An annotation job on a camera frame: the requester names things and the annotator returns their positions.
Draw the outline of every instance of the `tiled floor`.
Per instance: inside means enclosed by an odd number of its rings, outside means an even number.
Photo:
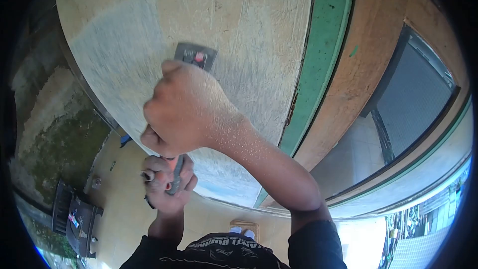
[[[325,197],[362,181],[384,166],[372,116],[358,117],[337,146],[311,171]]]
[[[144,200],[140,177],[140,165],[146,154],[132,141],[121,149],[119,143],[120,138],[112,133],[95,161],[92,178],[101,177],[101,185],[98,189],[90,185],[85,189],[93,203],[104,208],[103,218],[94,227],[94,236],[99,241],[92,249],[97,259],[88,260],[91,268],[119,268],[155,218],[155,212]],[[179,249],[208,233],[226,232],[234,219],[258,223],[259,242],[288,264],[290,219],[226,205],[198,194],[192,195],[184,209],[185,229]],[[383,218],[336,224],[349,269],[373,268],[369,264],[378,264],[386,233]]]

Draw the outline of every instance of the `hand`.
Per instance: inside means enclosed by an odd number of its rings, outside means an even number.
[[[183,62],[162,64],[163,79],[144,104],[148,123],[141,142],[172,158],[200,147],[215,148],[221,133],[247,120],[206,71]]]
[[[145,182],[146,195],[150,204],[163,214],[176,214],[184,208],[196,187],[197,177],[193,172],[194,163],[188,155],[184,156],[181,182],[174,195],[166,192],[168,182],[174,181],[174,173],[167,162],[157,156],[149,156],[143,162],[143,172],[154,179]]]

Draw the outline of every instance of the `foot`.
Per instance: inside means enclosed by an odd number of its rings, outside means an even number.
[[[240,226],[233,226],[230,230],[230,233],[238,233],[240,234],[242,232],[242,227]]]
[[[254,240],[255,234],[254,234],[254,232],[251,231],[251,230],[246,230],[246,231],[244,232],[244,236],[249,237],[249,238],[252,238],[252,239]]]

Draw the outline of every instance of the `green paint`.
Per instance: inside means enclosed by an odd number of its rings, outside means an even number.
[[[357,53],[357,49],[358,49],[358,48],[359,48],[359,46],[358,46],[358,45],[355,45],[355,48],[354,48],[354,50],[352,51],[352,53],[349,55],[349,57],[354,56],[355,53]]]
[[[280,144],[289,156],[296,153],[324,97],[344,40],[351,5],[352,0],[314,0],[293,113]],[[259,207],[266,196],[262,188],[254,207]]]
[[[72,187],[82,190],[91,165],[110,128],[93,112],[93,105],[84,94],[72,98],[69,105],[84,109],[74,116],[57,117],[49,128],[35,137],[33,146],[20,163],[34,177],[35,189],[52,204],[60,177]]]
[[[414,162],[403,168],[397,175],[392,177],[391,179],[383,181],[381,184],[375,185],[373,188],[367,189],[365,192],[361,194],[357,194],[355,196],[350,197],[349,199],[346,199],[341,202],[334,203],[329,207],[329,209],[342,206],[343,204],[349,203],[351,201],[357,200],[361,197],[364,197],[366,195],[369,195],[379,189],[384,188],[385,186],[395,182],[396,180],[400,179],[404,175],[408,174],[410,171],[414,170],[417,166],[422,164],[425,160],[427,160],[433,153],[436,152],[436,150],[439,149],[443,145],[443,143],[451,136],[451,134],[455,131],[455,129],[458,127],[458,125],[461,123],[461,120],[467,113],[469,107],[471,105],[471,97],[469,97],[468,101],[462,106],[461,112],[458,113],[458,115],[455,117],[453,122],[448,126],[448,128],[440,135],[439,139],[433,143],[432,146],[430,146],[427,151],[425,151],[420,157],[416,158]]]

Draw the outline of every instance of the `person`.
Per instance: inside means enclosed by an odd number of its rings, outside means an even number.
[[[143,108],[148,125],[141,142],[166,158],[200,147],[229,156],[290,210],[290,268],[346,268],[337,229],[309,172],[262,138],[213,76],[178,61],[164,62],[162,70],[163,78]],[[184,206],[197,183],[193,166],[185,155],[179,188],[170,195],[165,189],[174,175],[166,161],[155,156],[145,160],[143,170],[154,174],[145,187],[157,217],[121,268],[288,268],[271,249],[238,233],[209,234],[177,250]]]

